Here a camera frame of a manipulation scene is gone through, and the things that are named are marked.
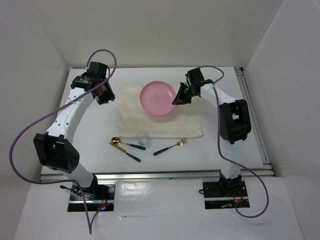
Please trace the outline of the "cream cloth placemat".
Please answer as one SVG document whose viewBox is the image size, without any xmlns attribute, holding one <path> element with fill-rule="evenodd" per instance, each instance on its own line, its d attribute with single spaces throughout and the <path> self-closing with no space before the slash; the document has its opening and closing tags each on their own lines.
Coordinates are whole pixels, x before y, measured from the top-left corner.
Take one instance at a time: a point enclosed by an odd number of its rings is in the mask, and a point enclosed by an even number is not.
<svg viewBox="0 0 320 240">
<path fill-rule="evenodd" d="M 123 87 L 117 98 L 116 135 L 134 139 L 145 131 L 153 139 L 195 139 L 203 136 L 199 99 L 178 105 L 163 116 L 145 111 L 140 103 L 141 87 Z"/>
</svg>

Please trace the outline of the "pink plate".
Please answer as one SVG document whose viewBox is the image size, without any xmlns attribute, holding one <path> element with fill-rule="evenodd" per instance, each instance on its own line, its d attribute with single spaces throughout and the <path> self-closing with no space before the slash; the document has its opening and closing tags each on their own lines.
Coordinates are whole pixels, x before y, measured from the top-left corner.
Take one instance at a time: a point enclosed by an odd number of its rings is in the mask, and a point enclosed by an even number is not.
<svg viewBox="0 0 320 240">
<path fill-rule="evenodd" d="M 153 116 L 165 116 L 173 109 L 176 92 L 171 85 L 163 81 L 152 81 L 146 84 L 139 96 L 142 108 Z"/>
</svg>

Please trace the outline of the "clear glass cup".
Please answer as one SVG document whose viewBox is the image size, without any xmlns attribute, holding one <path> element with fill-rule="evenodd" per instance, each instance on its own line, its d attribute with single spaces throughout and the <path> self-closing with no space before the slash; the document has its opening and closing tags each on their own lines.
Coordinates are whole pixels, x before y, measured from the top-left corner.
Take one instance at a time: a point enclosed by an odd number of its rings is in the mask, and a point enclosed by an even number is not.
<svg viewBox="0 0 320 240">
<path fill-rule="evenodd" d="M 136 139 L 141 146 L 146 148 L 151 147 L 151 138 L 148 132 L 146 131 L 138 132 L 136 135 Z"/>
</svg>

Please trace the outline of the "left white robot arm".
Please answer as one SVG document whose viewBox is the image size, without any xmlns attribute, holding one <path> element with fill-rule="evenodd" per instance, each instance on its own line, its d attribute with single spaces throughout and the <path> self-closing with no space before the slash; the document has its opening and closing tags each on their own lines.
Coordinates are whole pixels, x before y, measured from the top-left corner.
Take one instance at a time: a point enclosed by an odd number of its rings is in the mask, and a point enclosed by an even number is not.
<svg viewBox="0 0 320 240">
<path fill-rule="evenodd" d="M 93 101 L 103 105 L 115 100 L 110 84 L 105 82 L 109 72 L 107 65 L 92 61 L 88 70 L 72 81 L 65 103 L 67 107 L 60 110 L 45 133 L 38 133 L 33 139 L 40 164 L 77 182 L 81 194 L 88 200 L 97 197 L 98 180 L 81 165 L 73 139 L 84 113 Z"/>
</svg>

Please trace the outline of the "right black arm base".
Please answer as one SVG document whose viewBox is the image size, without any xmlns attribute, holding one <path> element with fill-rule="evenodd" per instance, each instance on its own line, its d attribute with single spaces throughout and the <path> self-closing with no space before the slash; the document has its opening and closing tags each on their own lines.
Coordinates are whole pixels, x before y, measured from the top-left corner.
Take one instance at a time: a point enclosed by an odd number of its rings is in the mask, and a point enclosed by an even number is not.
<svg viewBox="0 0 320 240">
<path fill-rule="evenodd" d="M 239 186 L 229 190 L 222 190 L 217 181 L 203 182 L 202 189 L 198 193 L 204 197 L 204 207 L 206 210 L 234 209 L 236 204 L 238 204 L 238 208 L 250 207 L 244 181 L 241 181 Z"/>
</svg>

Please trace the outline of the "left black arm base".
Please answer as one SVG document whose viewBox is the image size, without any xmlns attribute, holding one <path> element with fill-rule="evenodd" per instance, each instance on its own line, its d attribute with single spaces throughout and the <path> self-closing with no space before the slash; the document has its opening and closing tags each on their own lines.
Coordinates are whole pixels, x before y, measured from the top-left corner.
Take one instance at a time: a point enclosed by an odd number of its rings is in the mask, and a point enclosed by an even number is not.
<svg viewBox="0 0 320 240">
<path fill-rule="evenodd" d="M 70 193 L 67 208 L 68 212 L 85 211 L 83 197 L 81 196 L 80 188 L 76 184 L 73 184 L 72 187 L 66 187 L 64 185 L 60 185 L 59 187 Z M 96 212 L 99 209 L 101 212 L 113 212 L 115 188 L 116 184 L 112 182 L 99 185 L 95 194 L 85 193 L 87 210 L 89 212 Z"/>
</svg>

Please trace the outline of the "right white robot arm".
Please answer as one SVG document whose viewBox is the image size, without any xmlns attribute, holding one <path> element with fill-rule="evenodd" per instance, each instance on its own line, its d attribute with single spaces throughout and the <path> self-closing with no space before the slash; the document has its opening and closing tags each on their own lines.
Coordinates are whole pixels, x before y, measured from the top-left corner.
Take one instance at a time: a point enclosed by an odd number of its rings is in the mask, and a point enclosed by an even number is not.
<svg viewBox="0 0 320 240">
<path fill-rule="evenodd" d="M 207 100 L 217 109 L 217 147 L 224 162 L 219 173 L 218 190 L 223 196 L 230 196 L 240 185 L 242 150 L 244 142 L 252 130 L 247 101 L 229 96 L 217 87 L 217 82 L 224 76 L 213 81 L 205 79 L 201 68 L 189 70 L 185 82 L 181 82 L 178 93 L 172 101 L 173 105 L 186 105 L 192 98 L 200 97 Z"/>
</svg>

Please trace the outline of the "front aluminium rail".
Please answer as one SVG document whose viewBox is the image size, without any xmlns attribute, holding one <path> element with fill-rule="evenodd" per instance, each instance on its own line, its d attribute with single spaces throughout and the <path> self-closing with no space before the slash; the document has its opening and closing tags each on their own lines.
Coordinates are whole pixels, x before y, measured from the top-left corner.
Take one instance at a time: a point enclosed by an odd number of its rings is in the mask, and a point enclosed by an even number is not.
<svg viewBox="0 0 320 240">
<path fill-rule="evenodd" d="M 274 176 L 272 169 L 256 169 L 253 170 L 260 177 Z M 94 173 L 98 180 L 156 180 L 156 179 L 203 179 L 218 178 L 219 171 L 179 171 L 179 172 L 138 172 L 138 173 Z M 252 173 L 244 170 L 241 175 L 243 177 L 251 177 Z M 66 177 L 61 174 L 42 174 L 41 181 L 45 180 L 65 180 Z"/>
</svg>

